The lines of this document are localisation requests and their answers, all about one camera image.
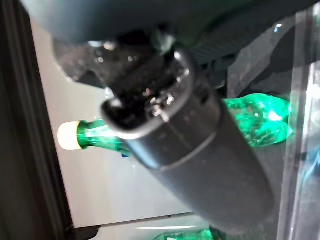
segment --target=white surface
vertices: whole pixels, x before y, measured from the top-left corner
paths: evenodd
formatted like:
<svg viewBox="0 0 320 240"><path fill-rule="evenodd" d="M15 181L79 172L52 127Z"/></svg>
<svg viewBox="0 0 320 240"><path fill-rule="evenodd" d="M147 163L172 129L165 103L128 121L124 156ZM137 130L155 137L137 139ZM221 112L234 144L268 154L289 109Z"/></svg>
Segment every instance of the white surface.
<svg viewBox="0 0 320 240"><path fill-rule="evenodd" d="M198 216L174 217L101 227L92 240L153 240L163 233L189 232L208 228L209 225Z"/></svg>
<svg viewBox="0 0 320 240"><path fill-rule="evenodd" d="M64 150L59 126L94 121L104 90L68 82L57 69L51 40L32 22L42 85L74 226L85 227L189 212L132 158L105 149Z"/></svg>
<svg viewBox="0 0 320 240"><path fill-rule="evenodd" d="M63 123L58 129L58 143L65 150L80 150L78 143L77 130L79 121L70 121Z"/></svg>

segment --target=green plastic bottle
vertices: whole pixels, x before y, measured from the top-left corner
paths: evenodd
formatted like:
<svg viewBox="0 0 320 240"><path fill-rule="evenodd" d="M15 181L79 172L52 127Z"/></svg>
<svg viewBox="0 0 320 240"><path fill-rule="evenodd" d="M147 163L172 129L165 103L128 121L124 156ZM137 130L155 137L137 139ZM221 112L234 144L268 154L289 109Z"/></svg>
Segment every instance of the green plastic bottle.
<svg viewBox="0 0 320 240"><path fill-rule="evenodd" d="M224 240L214 238L209 229L198 231L186 231L177 233L164 233L153 240Z"/></svg>
<svg viewBox="0 0 320 240"><path fill-rule="evenodd" d="M58 142L65 150L79 150L87 147L98 147L114 150L130 156L129 149L105 124L102 119L86 122L66 122L59 127Z"/></svg>
<svg viewBox="0 0 320 240"><path fill-rule="evenodd" d="M293 130L288 126L291 111L288 101L261 93L224 99L244 138L252 147L263 147L284 141ZM130 155L128 148L102 119L62 124L58 142L63 149L104 148Z"/></svg>
<svg viewBox="0 0 320 240"><path fill-rule="evenodd" d="M224 103L252 147L280 143L293 133L288 125L290 103L284 99L255 93Z"/></svg>

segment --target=white bottle cap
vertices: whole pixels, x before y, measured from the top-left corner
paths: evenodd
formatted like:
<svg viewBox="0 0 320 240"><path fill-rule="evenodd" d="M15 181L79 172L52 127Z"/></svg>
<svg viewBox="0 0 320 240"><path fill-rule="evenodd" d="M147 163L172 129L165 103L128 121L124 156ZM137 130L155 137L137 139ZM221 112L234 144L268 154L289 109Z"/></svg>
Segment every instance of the white bottle cap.
<svg viewBox="0 0 320 240"><path fill-rule="evenodd" d="M79 121L71 121L63 123L58 130L58 142L60 147L65 150L82 149L77 139L77 129Z"/></svg>

